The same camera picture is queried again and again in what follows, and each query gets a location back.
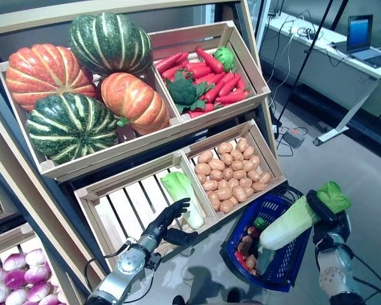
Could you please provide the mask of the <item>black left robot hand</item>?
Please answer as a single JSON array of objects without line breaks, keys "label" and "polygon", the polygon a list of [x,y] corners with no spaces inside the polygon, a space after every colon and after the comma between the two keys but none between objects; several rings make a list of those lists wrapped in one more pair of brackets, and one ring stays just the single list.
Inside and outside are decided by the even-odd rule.
[{"label": "black left robot hand", "polygon": [[160,244],[161,240],[177,246],[187,246],[193,243],[199,235],[197,232],[187,233],[179,229],[168,227],[175,219],[187,212],[187,208],[191,205],[190,200],[190,198],[182,198],[166,207],[156,219],[146,227],[142,236],[150,237],[155,241],[156,246]]}]

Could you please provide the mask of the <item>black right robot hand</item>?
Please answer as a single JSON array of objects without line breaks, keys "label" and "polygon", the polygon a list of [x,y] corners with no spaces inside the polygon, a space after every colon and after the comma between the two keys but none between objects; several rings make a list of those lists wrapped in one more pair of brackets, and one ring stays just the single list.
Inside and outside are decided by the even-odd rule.
[{"label": "black right robot hand", "polygon": [[347,214],[342,211],[333,213],[317,196],[314,190],[307,193],[310,208],[320,217],[314,224],[313,242],[320,251],[333,248],[335,245],[344,244],[350,233],[351,224]]}]

